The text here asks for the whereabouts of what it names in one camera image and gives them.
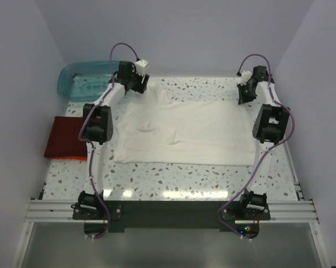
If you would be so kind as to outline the white t shirt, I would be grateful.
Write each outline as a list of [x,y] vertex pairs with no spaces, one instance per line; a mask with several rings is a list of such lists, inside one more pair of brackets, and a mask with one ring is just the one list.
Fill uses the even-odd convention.
[[150,86],[133,93],[117,123],[115,162],[251,166],[255,142],[246,109],[230,100],[179,102]]

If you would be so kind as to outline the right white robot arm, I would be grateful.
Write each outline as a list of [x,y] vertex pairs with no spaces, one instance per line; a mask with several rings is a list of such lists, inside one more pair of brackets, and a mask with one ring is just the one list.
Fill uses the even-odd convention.
[[283,140],[290,114],[278,104],[273,81],[265,66],[255,66],[252,72],[243,71],[239,76],[238,104],[244,105],[257,98],[264,101],[252,128],[256,141],[252,176],[236,205],[242,218],[251,219],[257,213],[268,213],[267,179],[273,156],[271,148]]

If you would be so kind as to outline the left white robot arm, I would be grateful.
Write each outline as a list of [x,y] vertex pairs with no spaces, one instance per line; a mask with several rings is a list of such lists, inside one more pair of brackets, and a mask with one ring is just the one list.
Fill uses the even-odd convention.
[[86,213],[92,219],[106,215],[103,202],[103,160],[108,142],[113,136],[112,108],[129,90],[144,93],[149,75],[148,60],[120,61],[106,90],[92,104],[83,107],[83,126],[79,141],[87,143],[87,180],[79,195],[76,212]]

